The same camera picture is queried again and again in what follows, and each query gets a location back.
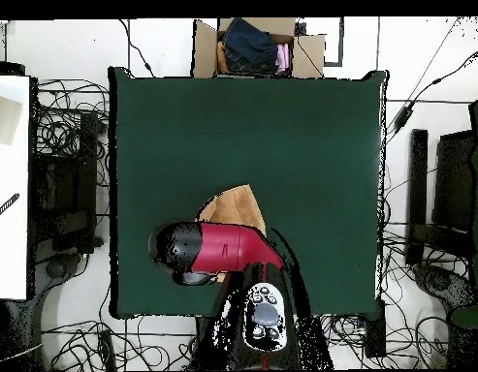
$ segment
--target brown paper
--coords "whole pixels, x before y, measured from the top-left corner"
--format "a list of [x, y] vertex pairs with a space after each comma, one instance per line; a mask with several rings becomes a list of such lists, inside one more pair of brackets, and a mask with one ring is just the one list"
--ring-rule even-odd
[[[266, 235], [265, 221], [248, 184], [224, 191], [209, 199], [196, 220], [254, 227]], [[217, 281], [223, 282], [225, 274], [220, 272]]]

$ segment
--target black cable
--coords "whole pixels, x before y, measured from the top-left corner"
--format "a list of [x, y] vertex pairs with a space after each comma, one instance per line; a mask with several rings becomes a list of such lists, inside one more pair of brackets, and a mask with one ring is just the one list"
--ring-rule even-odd
[[415, 102], [416, 100], [425, 92], [427, 91], [430, 87], [432, 87], [433, 85], [436, 85], [438, 84], [439, 82], [441, 82], [443, 79], [445, 78], [448, 78], [452, 75], [454, 75], [455, 73], [457, 73], [461, 68], [465, 67], [467, 65], [468, 62], [472, 62], [470, 60], [474, 59], [478, 57], [478, 50], [476, 50], [475, 52], [473, 52], [471, 55], [469, 55], [462, 63], [461, 65], [456, 69], [454, 70], [453, 72], [443, 76], [443, 77], [440, 77], [440, 78], [437, 78], [435, 79], [434, 81], [432, 81], [429, 85], [427, 85], [422, 91], [420, 91], [420, 93], [418, 93], [418, 95], [413, 99], [413, 101], [409, 104], [409, 106], [404, 106], [403, 109], [398, 113], [398, 116], [395, 120], [396, 122], [396, 132], [394, 133], [394, 135], [387, 141], [387, 144], [392, 141], [394, 139], [394, 137], [397, 135], [397, 133], [405, 126], [405, 124], [407, 123], [407, 121], [409, 120], [409, 117], [412, 115], [413, 113], [413, 107], [415, 105]]
[[[411, 96], [413, 95], [413, 93], [416, 91], [416, 89], [419, 87], [419, 85], [421, 84], [423, 78], [425, 77], [427, 71], [429, 70], [430, 66], [431, 66], [431, 63], [433, 62], [433, 60], [435, 59], [436, 55], [438, 54], [438, 52], [440, 51], [440, 49], [442, 48], [442, 46], [444, 45], [445, 41], [447, 40], [447, 38], [449, 37], [449, 35], [451, 34], [452, 32], [452, 29], [454, 28], [454, 26], [456, 25], [456, 23], [458, 22], [459, 20], [459, 17], [456, 18], [456, 20], [454, 21], [454, 23], [452, 24], [451, 28], [449, 29], [449, 31], [447, 32], [447, 34], [445, 35], [445, 37], [443, 38], [442, 42], [440, 43], [440, 46], [438, 47], [438, 49], [436, 50], [435, 54], [433, 55], [433, 57], [431, 58], [428, 66], [426, 67], [425, 71], [421, 74], [421, 77], [418, 79], [418, 82], [416, 83], [416, 85], [414, 86], [413, 88], [413, 91], [411, 91], [411, 93], [409, 94], [409, 97], [406, 99], [406, 100], [409, 100], [411, 98]], [[391, 126], [392, 124], [394, 124], [394, 122], [396, 121], [396, 118], [398, 117], [398, 114], [402, 111], [402, 109], [405, 107], [405, 104], [402, 105], [402, 107], [400, 108], [400, 110], [398, 111], [398, 113], [395, 115], [395, 117], [392, 119], [392, 121], [390, 122], [389, 126]]]
[[150, 72], [150, 75], [152, 77], [155, 77], [155, 75], [152, 73], [152, 69], [150, 68], [149, 64], [145, 61], [145, 59], [143, 58], [143, 54], [141, 52], [141, 50], [137, 47], [137, 46], [134, 46], [132, 41], [130, 40], [130, 32], [128, 31], [128, 27], [126, 26], [125, 22], [121, 19], [118, 20], [121, 24], [123, 24], [123, 28], [125, 29], [125, 33], [126, 33], [126, 38], [128, 40], [128, 44], [130, 45], [130, 47], [134, 48], [136, 51], [139, 52], [139, 56], [141, 57], [142, 61], [143, 61], [143, 65], [147, 68], [147, 70]]
[[[425, 364], [425, 366], [428, 368], [428, 369], [432, 369], [429, 364], [425, 361], [424, 357], [423, 357], [423, 353], [421, 351], [421, 338], [419, 337], [419, 328], [421, 326], [422, 323], [424, 323], [425, 321], [428, 321], [428, 320], [439, 320], [440, 322], [444, 323], [446, 326], [453, 326], [452, 324], [448, 323], [446, 320], [444, 320], [443, 318], [440, 318], [440, 317], [436, 317], [436, 316], [429, 316], [429, 317], [425, 317], [423, 318], [422, 320], [418, 321], [418, 323], [416, 324], [416, 328], [415, 328], [415, 339], [416, 339], [416, 348], [418, 350], [418, 355], [420, 356], [420, 359], [421, 361]], [[440, 353], [441, 355], [443, 355], [443, 352], [441, 353], [439, 350], [435, 349], [438, 353]]]

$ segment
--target white floor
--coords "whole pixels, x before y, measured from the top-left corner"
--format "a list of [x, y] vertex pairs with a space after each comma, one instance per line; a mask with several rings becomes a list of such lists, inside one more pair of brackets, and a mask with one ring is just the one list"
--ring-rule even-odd
[[[381, 17], [378, 30], [377, 17], [347, 17], [345, 19], [343, 65], [340, 68], [325, 68], [329, 78], [362, 78], [371, 70], [390, 72], [387, 89], [388, 100], [406, 100], [418, 79], [428, 66], [431, 58], [451, 28], [455, 17]], [[336, 23], [328, 18], [308, 18], [308, 33], [327, 34], [327, 59], [335, 60], [337, 47]], [[207, 23], [216, 26], [215, 19]], [[192, 52], [192, 19], [137, 19], [130, 20], [132, 43], [139, 47], [157, 77], [188, 76]], [[26, 74], [39, 80], [48, 78], [76, 78], [109, 86], [108, 66], [129, 67], [136, 77], [147, 77], [148, 72], [138, 53], [131, 49], [130, 55], [127, 37], [121, 23], [117, 20], [55, 20], [55, 21], [12, 21], [7, 30], [7, 50], [4, 48], [4, 30], [0, 26], [0, 60], [23, 64]], [[478, 20], [465, 18], [456, 23], [448, 39], [437, 53], [425, 77], [417, 88], [421, 91], [434, 79], [446, 75], [460, 66], [463, 60], [478, 49]], [[69, 88], [82, 85], [82, 82], [68, 84]], [[96, 104], [99, 95], [89, 94], [78, 97], [79, 101]], [[478, 58], [455, 75], [431, 87], [422, 96], [423, 100], [472, 102], [478, 99]], [[388, 102], [387, 122], [398, 112], [403, 102]], [[430, 133], [429, 169], [435, 164], [436, 144], [441, 135], [471, 128], [467, 104], [417, 103], [414, 114], [408, 124], [388, 145], [387, 163], [392, 186], [397, 186], [407, 178], [408, 142], [412, 129], [424, 128]], [[430, 174], [430, 195], [428, 218], [431, 215], [433, 173]], [[98, 212], [104, 213], [108, 204], [108, 193], [99, 188]], [[389, 195], [392, 207], [392, 221], [405, 221], [406, 186], [397, 188]], [[403, 234], [403, 228], [393, 226], [390, 231]], [[99, 236], [106, 244], [90, 257], [85, 273], [69, 281], [63, 287], [53, 290], [46, 301], [42, 319], [43, 330], [68, 324], [98, 320], [99, 307], [105, 298], [110, 282], [109, 274], [109, 224], [108, 219], [98, 227]], [[438, 301], [419, 291], [416, 285], [405, 276], [396, 281], [389, 280], [388, 294], [398, 302], [404, 311], [407, 323], [414, 327], [428, 315], [443, 317], [444, 313]], [[392, 301], [384, 295], [387, 302]], [[111, 318], [104, 305], [103, 320], [115, 332], [124, 332], [124, 322]], [[387, 307], [388, 331], [403, 327], [403, 318], [398, 308]], [[137, 328], [139, 320], [128, 321], [129, 339], [138, 346]], [[71, 326], [62, 329], [71, 332], [79, 328]], [[428, 339], [447, 341], [445, 326], [436, 321], [428, 321], [421, 328]], [[179, 344], [187, 344], [195, 334], [193, 318], [147, 317], [142, 321], [140, 333], [143, 345], [164, 347], [170, 360], [180, 357]], [[71, 338], [71, 333], [45, 333], [44, 352], [50, 361], [60, 347]], [[389, 337], [388, 351], [409, 345], [409, 333], [395, 333]], [[124, 350], [123, 341], [114, 338], [113, 344], [118, 352]], [[147, 352], [147, 360], [157, 364], [163, 356], [157, 350]], [[360, 360], [349, 347], [335, 345], [331, 347], [336, 369], [362, 368]], [[416, 355], [412, 345], [401, 354]], [[393, 356], [399, 367], [412, 367], [413, 360], [408, 357]], [[186, 362], [179, 360], [172, 370], [180, 369]], [[387, 366], [392, 362], [384, 360]], [[72, 356], [64, 356], [60, 367], [75, 363]], [[169, 360], [164, 354], [161, 364], [155, 370], [164, 369]], [[369, 367], [374, 365], [365, 360]], [[440, 359], [432, 366], [443, 365]], [[128, 362], [128, 370], [147, 369], [140, 359]]]

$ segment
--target tangled wires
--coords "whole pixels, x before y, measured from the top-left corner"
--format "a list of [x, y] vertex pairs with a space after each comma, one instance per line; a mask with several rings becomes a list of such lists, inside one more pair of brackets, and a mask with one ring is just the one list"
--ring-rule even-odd
[[[65, 328], [71, 328], [72, 326], [77, 327], [72, 333], [70, 339], [60, 348], [59, 353], [51, 360], [51, 371], [105, 372], [108, 370], [110, 357], [114, 357], [116, 360], [116, 365], [114, 367], [115, 370], [126, 370], [128, 363], [135, 359], [139, 359], [148, 371], [170, 371], [179, 361], [183, 359], [190, 360], [189, 353], [193, 352], [194, 345], [197, 341], [196, 335], [191, 335], [191, 339], [187, 344], [180, 343], [178, 345], [180, 356], [171, 360], [170, 354], [165, 348], [159, 345], [143, 344], [140, 326], [145, 317], [141, 317], [137, 325], [136, 335], [138, 344], [128, 338], [126, 328], [124, 334], [114, 332], [103, 321], [101, 314], [103, 306], [108, 299], [110, 288], [111, 287], [108, 287], [106, 296], [99, 308], [99, 321], [85, 321], [43, 331], [43, 334], [64, 334]], [[113, 342], [121, 342], [124, 348], [117, 353], [110, 352], [111, 347], [107, 346], [105, 339], [101, 337], [103, 331], [109, 334], [111, 339], [113, 339]], [[157, 360], [151, 362], [147, 358], [149, 353], [155, 353]], [[73, 358], [73, 363], [68, 364], [66, 367], [59, 367], [59, 360], [63, 357], [68, 357], [69, 362]]]

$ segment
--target black border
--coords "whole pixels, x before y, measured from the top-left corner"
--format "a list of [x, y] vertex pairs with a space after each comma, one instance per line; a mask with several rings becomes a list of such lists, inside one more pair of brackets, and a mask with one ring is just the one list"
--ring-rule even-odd
[[116, 172], [116, 117], [118, 112], [118, 98], [115, 67], [108, 67], [108, 81], [110, 83], [110, 115], [108, 125], [108, 152], [110, 153], [110, 276], [111, 299], [109, 311], [113, 318], [122, 320], [118, 314], [118, 177]]

